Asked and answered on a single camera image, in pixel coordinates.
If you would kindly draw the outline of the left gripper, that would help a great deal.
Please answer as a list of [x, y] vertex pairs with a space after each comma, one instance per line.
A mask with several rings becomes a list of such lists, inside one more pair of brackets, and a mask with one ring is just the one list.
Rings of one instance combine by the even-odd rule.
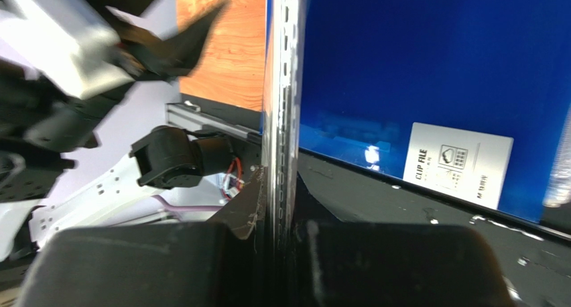
[[1, 157], [99, 147], [96, 128], [132, 86], [128, 82], [88, 99], [69, 97], [47, 78], [28, 79], [22, 65], [1, 59]]

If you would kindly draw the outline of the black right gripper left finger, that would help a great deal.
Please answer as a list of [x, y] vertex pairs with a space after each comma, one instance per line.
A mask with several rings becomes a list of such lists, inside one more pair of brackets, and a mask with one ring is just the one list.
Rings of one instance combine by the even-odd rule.
[[68, 229], [34, 259], [17, 306], [254, 306], [260, 168], [199, 223]]

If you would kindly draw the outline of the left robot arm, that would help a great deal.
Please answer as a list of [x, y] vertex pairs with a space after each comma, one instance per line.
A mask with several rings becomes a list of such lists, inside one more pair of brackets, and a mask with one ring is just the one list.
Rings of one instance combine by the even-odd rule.
[[161, 40], [95, 1], [5, 2], [23, 23], [26, 46], [36, 49], [31, 57], [41, 76], [27, 79], [10, 63], [1, 71], [2, 261], [165, 190], [197, 186], [233, 163], [233, 147], [220, 133], [156, 127], [105, 173], [49, 208], [39, 219], [39, 238], [20, 244], [29, 215], [76, 166], [64, 154], [97, 147], [96, 128], [135, 84], [189, 74], [228, 3], [215, 3], [185, 30]]

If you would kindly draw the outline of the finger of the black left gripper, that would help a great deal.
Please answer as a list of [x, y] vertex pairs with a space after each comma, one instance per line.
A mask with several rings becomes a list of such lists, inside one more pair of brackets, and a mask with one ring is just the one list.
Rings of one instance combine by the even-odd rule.
[[108, 11], [108, 22], [121, 40], [115, 53], [117, 66], [136, 81], [173, 81], [188, 76], [199, 64], [210, 31], [229, 4], [229, 0], [217, 1], [165, 40]]

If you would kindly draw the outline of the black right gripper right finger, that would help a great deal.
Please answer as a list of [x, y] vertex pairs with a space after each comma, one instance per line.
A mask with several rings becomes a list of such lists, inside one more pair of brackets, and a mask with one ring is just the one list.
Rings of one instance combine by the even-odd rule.
[[513, 306], [493, 250], [454, 225], [350, 223], [297, 180], [293, 306]]

